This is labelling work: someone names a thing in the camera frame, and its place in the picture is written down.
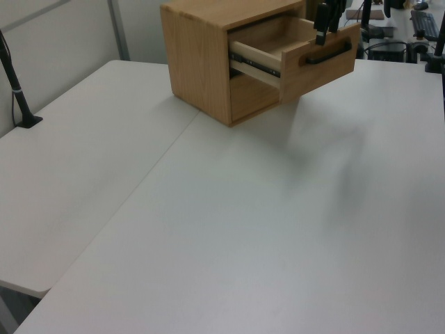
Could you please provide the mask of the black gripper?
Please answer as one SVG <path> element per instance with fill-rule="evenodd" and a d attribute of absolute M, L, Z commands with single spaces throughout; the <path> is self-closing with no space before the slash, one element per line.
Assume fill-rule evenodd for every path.
<path fill-rule="evenodd" d="M 326 0 L 317 5 L 314 29 L 316 30 L 316 44 L 324 45 L 329 24 L 329 32 L 336 33 L 339 20 L 346 8 L 346 0 Z"/>

